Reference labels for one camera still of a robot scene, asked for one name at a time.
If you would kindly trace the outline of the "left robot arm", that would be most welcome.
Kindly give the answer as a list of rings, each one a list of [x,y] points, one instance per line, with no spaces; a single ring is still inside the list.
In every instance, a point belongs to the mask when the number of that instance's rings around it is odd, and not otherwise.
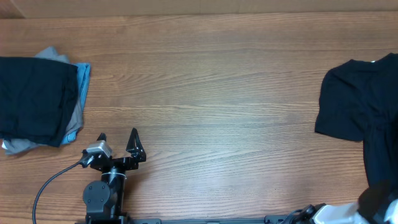
[[[114,158],[104,133],[82,151],[79,164],[101,172],[101,179],[89,183],[83,191],[86,223],[132,223],[128,213],[123,212],[126,172],[138,169],[139,163],[146,161],[146,152],[135,128],[130,133],[126,152],[130,155]]]

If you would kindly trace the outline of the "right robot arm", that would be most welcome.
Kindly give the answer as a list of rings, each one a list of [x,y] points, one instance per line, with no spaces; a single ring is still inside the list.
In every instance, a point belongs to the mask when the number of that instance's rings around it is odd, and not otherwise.
[[[309,205],[292,216],[290,223],[397,224],[397,189],[380,182],[367,188],[356,202],[344,205]]]

